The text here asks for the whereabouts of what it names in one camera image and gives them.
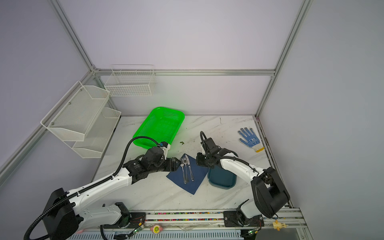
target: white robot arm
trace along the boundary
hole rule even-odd
[[[76,231],[99,225],[127,227],[130,221],[130,212],[123,203],[115,203],[97,209],[89,209],[89,206],[122,187],[130,186],[146,178],[149,173],[176,171],[181,163],[177,158],[167,158],[167,152],[170,149],[169,144],[166,142],[159,144],[148,138],[154,141],[157,146],[149,149],[145,155],[123,164],[129,145],[137,138],[148,137],[136,137],[128,143],[119,168],[115,172],[67,192],[64,192],[62,188],[54,191],[44,212],[28,228],[24,240],[30,240],[29,236],[33,228],[41,220],[44,222],[48,235],[38,238],[38,240],[47,238],[65,240]],[[289,200],[285,187],[283,185],[280,188],[276,187],[276,183],[280,185],[281,180],[273,172],[274,169],[265,170],[250,165],[236,158],[236,153],[216,146],[211,138],[202,140],[202,146],[204,154],[198,153],[198,165],[209,167],[218,165],[252,185],[255,200],[246,201],[237,209],[237,221],[240,225],[246,225],[254,216],[261,214],[272,217]],[[272,192],[266,188],[265,184],[271,184]]]

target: black mounting plate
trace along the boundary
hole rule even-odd
[[[224,211],[224,225],[226,227],[242,227],[238,224],[238,220],[236,217],[236,211]],[[254,216],[249,225],[245,227],[263,227],[264,220],[262,215]]]
[[[138,228],[139,223],[143,222],[145,223],[145,217],[146,213],[145,212],[130,212],[131,213],[131,219],[129,220],[128,226],[125,228]],[[111,228],[119,228],[117,224],[114,225],[103,225],[103,228],[105,229],[111,229]]]

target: aluminum frame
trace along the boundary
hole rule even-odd
[[[96,69],[98,77],[109,76],[111,69]],[[274,69],[154,69],[156,76],[274,76]]]
[[[276,165],[276,162],[273,158],[273,154],[270,150],[269,143],[265,137],[264,131],[262,129],[259,116],[265,106],[265,103],[272,91],[272,88],[274,84],[276,83],[276,80],[279,76],[279,73],[282,69],[282,66],[287,58],[287,55],[293,45],[293,42],[297,36],[297,33],[300,29],[300,26],[311,6],[313,0],[303,0],[303,3],[300,7],[300,10],[298,12],[298,15],[295,19],[295,22],[292,26],[291,32],[287,38],[287,41],[284,45],[283,51],[281,52],[281,55],[279,57],[279,60],[277,62],[276,68],[274,70],[272,69],[264,69],[264,70],[257,70],[257,69],[248,69],[248,70],[241,70],[241,69],[235,69],[235,70],[155,70],[155,74],[158,76],[271,76],[270,82],[268,84],[268,87],[264,93],[264,96],[262,98],[262,101],[257,109],[257,112],[255,114],[255,123],[258,127],[258,131],[260,133],[261,141],[263,142],[264,146],[266,146],[266,152],[268,155],[268,159],[270,161],[271,166],[273,166],[277,171],[279,176],[280,172],[278,170],[278,167]],[[76,47],[76,50],[80,54],[81,58],[83,59],[84,63],[86,64],[88,68],[88,72],[86,75],[82,78],[81,83],[85,84],[90,79],[95,79],[98,87],[104,88],[103,82],[100,78],[100,76],[110,75],[112,73],[112,70],[103,70],[103,69],[97,69],[91,62],[84,46],[82,45],[79,37],[77,36],[75,29],[73,28],[72,24],[70,23],[70,20],[68,16],[66,15],[61,3],[58,0],[48,0],[49,4],[51,5],[52,9],[54,10],[55,14],[57,15],[60,23],[62,24],[65,32],[70,37],[71,41],[73,42],[74,46]],[[66,102],[68,97],[70,97],[73,92],[76,90],[69,91],[65,96],[55,105],[57,109],[61,108],[61,105]],[[111,108],[116,109],[114,103],[112,100],[109,100],[109,105]],[[45,133],[46,129],[39,125],[33,133],[24,141],[24,143],[17,149],[17,151],[6,161],[6,163],[1,166],[0,168],[0,188],[5,184],[7,179],[12,175],[14,171],[18,169],[20,164],[23,162],[25,156],[29,153],[29,151],[34,147],[34,145],[39,141],[39,139],[42,137],[42,135]],[[302,228],[298,228],[298,233],[303,236],[307,237],[307,239],[312,239],[311,234],[308,230],[308,228],[305,228],[304,230]]]
[[[276,83],[276,80],[277,80],[277,78],[281,72],[281,69],[282,69],[284,62],[285,62],[285,60],[289,54],[289,51],[292,48],[293,42],[296,39],[296,36],[300,30],[300,27],[303,23],[303,20],[305,19],[306,15],[308,13],[308,10],[312,4],[312,1],[313,0],[304,0],[303,3],[301,4],[299,13],[297,14],[296,19],[295,19],[295,23],[292,26],[291,32],[290,32],[290,34],[287,38],[287,41],[284,45],[283,51],[281,52],[279,60],[277,61],[276,68],[275,68],[275,74],[271,77],[269,84],[265,90],[263,99],[260,102],[259,107],[257,108],[256,117],[260,117],[260,114],[263,111],[265,103],[266,103],[269,95],[272,92],[272,88]]]
[[[87,72],[85,76],[80,80],[82,84],[85,84],[90,79],[93,79],[93,73]],[[67,103],[67,101],[73,96],[73,94],[77,91],[77,88],[71,88],[60,100],[54,108],[61,109]],[[47,116],[46,122],[49,122],[51,118],[56,115],[57,111],[52,112],[50,116]],[[12,154],[10,158],[2,165],[0,168],[0,188],[4,186],[6,181],[15,172],[20,164],[23,162],[25,156],[31,151],[31,149],[36,145],[36,143],[40,140],[43,134],[47,131],[47,129],[39,124],[39,126],[32,132],[32,134],[23,142],[23,144]]]

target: work glove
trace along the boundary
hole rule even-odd
[[[263,144],[257,138],[255,132],[252,128],[250,131],[248,128],[240,128],[240,131],[237,131],[240,136],[242,136],[245,140],[239,138],[240,142],[246,145],[247,147],[253,148],[256,152],[261,152],[264,150]]]

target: marble table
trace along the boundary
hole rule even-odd
[[[119,165],[128,141],[143,123],[145,117],[122,117],[95,175],[95,180],[112,173]],[[201,152],[200,131],[212,137],[220,147],[235,151],[239,158],[262,168],[270,167],[265,151],[256,153],[239,141],[240,128],[253,128],[258,135],[252,116],[186,116],[168,152],[168,157],[180,158],[184,153],[196,158]],[[146,149],[131,144],[126,161],[145,154]],[[167,172],[149,174],[146,179],[121,188],[98,200],[92,207],[123,202],[130,210],[190,210],[234,209],[247,199],[252,199],[249,183],[237,178],[236,185],[228,190],[209,184],[204,178],[197,192],[192,195],[170,181]]]

